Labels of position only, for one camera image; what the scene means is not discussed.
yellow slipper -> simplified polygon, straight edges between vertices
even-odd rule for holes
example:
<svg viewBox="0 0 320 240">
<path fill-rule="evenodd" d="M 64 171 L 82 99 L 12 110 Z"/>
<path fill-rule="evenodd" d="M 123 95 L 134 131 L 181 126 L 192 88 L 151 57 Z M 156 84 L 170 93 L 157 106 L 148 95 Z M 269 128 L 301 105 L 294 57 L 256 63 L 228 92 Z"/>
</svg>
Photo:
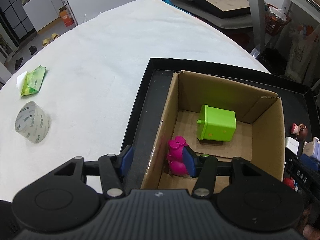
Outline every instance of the yellow slipper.
<svg viewBox="0 0 320 240">
<path fill-rule="evenodd" d="M 57 33 L 54 33 L 54 34 L 51 35 L 51 39 L 52 40 L 55 40 L 58 37 L 59 37 L 59 34 L 57 34 Z"/>
<path fill-rule="evenodd" d="M 50 38 L 44 39 L 42 42 L 42 47 L 47 46 L 50 43 Z"/>
</svg>

blue gripper pad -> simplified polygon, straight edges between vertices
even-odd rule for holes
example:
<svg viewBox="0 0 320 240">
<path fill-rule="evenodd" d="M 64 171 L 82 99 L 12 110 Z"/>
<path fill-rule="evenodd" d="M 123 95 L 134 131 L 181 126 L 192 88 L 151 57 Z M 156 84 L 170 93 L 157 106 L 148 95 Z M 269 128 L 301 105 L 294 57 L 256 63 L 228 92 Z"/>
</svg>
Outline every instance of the blue gripper pad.
<svg viewBox="0 0 320 240">
<path fill-rule="evenodd" d="M 127 146 L 126 152 L 122 156 L 121 166 L 119 168 L 119 176 L 126 176 L 133 161 L 133 147 Z"/>
<path fill-rule="evenodd" d="M 183 159 L 184 165 L 187 168 L 189 176 L 192 178 L 195 178 L 197 176 L 195 159 L 193 155 L 187 150 L 186 147 L 182 149 L 182 159 Z"/>
</svg>

blue cloth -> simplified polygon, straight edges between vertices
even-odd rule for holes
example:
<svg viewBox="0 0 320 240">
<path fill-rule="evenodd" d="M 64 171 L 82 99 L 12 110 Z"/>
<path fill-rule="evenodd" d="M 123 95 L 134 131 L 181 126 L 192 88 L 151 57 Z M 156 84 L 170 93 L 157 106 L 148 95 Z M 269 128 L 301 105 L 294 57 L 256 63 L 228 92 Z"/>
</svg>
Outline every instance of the blue cloth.
<svg viewBox="0 0 320 240">
<path fill-rule="evenodd" d="M 184 11 L 184 12 L 186 12 L 187 14 L 190 14 L 190 15 L 191 15 L 191 13 L 189 13 L 189 12 L 187 12 L 187 11 L 185 11 L 185 10 L 182 10 L 181 8 L 173 5 L 173 3 L 172 3 L 170 0 L 161 0 L 161 1 L 164 1 L 165 3 L 170 4 L 171 6 L 173 6 L 173 7 L 175 7 L 175 8 L 178 8 L 179 10 Z"/>
</svg>

green toy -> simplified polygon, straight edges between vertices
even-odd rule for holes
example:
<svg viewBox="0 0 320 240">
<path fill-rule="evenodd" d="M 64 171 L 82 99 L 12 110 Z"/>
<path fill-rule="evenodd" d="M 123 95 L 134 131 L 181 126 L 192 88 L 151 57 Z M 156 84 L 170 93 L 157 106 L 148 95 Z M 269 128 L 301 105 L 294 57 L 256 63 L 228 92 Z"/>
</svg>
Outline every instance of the green toy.
<svg viewBox="0 0 320 240">
<path fill-rule="evenodd" d="M 236 130 L 236 114 L 233 111 L 203 105 L 197 124 L 199 140 L 229 142 Z"/>
</svg>

person's hand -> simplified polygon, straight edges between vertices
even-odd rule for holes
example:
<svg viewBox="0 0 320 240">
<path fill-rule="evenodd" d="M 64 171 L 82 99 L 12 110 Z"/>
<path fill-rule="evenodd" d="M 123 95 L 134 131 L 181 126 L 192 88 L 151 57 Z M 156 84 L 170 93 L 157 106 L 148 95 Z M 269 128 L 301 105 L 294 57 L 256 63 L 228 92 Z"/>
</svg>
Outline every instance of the person's hand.
<svg viewBox="0 0 320 240">
<path fill-rule="evenodd" d="M 303 236 L 307 240 L 320 240 L 320 230 L 313 226 L 306 225 L 303 229 Z"/>
<path fill-rule="evenodd" d="M 308 225 L 311 205 L 303 211 L 297 230 L 303 234 L 307 240 L 320 240 L 320 230 Z"/>
</svg>

